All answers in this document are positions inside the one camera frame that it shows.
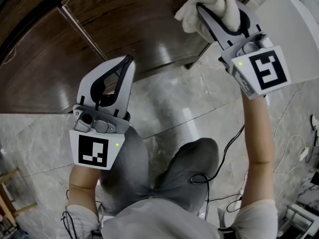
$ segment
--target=forearm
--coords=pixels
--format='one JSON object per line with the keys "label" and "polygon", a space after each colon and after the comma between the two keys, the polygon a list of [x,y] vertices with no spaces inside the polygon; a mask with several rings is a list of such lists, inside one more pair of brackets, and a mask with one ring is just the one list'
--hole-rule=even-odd
{"label": "forearm", "polygon": [[100,170],[74,165],[69,179],[68,205],[80,205],[97,215],[95,188],[100,177]]}
{"label": "forearm", "polygon": [[269,121],[267,103],[263,97],[249,100],[242,93],[245,140],[249,163],[267,163],[274,161],[275,145]]}

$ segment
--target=white shirt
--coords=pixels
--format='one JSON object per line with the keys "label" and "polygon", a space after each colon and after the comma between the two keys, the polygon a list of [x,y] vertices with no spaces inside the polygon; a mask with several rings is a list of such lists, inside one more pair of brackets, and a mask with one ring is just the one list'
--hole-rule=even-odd
{"label": "white shirt", "polygon": [[[85,207],[68,206],[77,237],[87,238],[99,226],[98,217]],[[233,225],[237,239],[275,239],[278,221],[273,200],[262,200],[242,208]],[[106,220],[103,239],[222,239],[217,227],[165,199],[147,199]],[[61,222],[57,239],[70,236]]]}

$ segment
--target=wooden cabinet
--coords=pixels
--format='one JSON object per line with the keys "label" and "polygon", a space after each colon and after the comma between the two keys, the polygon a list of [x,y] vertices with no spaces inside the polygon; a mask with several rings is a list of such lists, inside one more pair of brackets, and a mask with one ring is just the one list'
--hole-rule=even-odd
{"label": "wooden cabinet", "polygon": [[[0,3],[0,113],[70,110],[82,77],[104,58],[130,54],[136,79],[195,62],[208,46],[174,19],[186,0],[3,0]],[[116,77],[106,83],[110,88]]]}

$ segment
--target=marble floor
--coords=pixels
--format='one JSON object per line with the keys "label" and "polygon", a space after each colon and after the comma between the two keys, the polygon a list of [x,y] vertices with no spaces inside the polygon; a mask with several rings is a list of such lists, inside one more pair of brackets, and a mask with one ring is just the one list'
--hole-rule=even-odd
{"label": "marble floor", "polygon": [[[252,6],[262,0],[254,0]],[[129,103],[131,124],[143,137],[149,151],[150,175],[162,173],[176,151],[185,143],[210,137],[224,147],[243,125],[240,90],[218,57],[221,48],[213,44],[191,69],[165,71],[135,82]],[[315,134],[310,115],[319,118],[319,80],[295,84],[269,95],[269,114],[276,143],[276,166],[289,139],[301,135],[312,150]],[[20,173],[7,184],[17,208],[38,204],[22,213],[17,222],[33,239],[55,238],[66,204],[72,155],[68,131],[73,115],[0,115],[0,172],[16,167]],[[295,202],[298,188],[312,162],[299,162],[304,144],[293,136],[275,174],[275,196],[279,215]],[[230,147],[226,161],[211,186],[210,198],[241,190],[248,168],[244,134]],[[97,186],[97,198],[102,190]],[[208,221],[219,225],[217,208],[236,198],[210,203]],[[234,218],[227,214],[227,222]]]}

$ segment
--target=gray shorts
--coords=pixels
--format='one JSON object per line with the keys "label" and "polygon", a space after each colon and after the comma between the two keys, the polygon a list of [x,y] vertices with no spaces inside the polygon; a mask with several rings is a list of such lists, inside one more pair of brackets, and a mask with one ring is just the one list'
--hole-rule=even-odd
{"label": "gray shorts", "polygon": [[[218,146],[213,139],[201,138],[182,146],[150,186],[149,155],[143,139],[134,128],[125,134],[125,142],[110,171],[101,171],[103,206],[107,215],[150,197],[168,199],[191,213],[198,213],[207,196],[207,184],[191,184],[196,173],[212,177],[218,166]],[[202,176],[196,181],[205,180]]]}

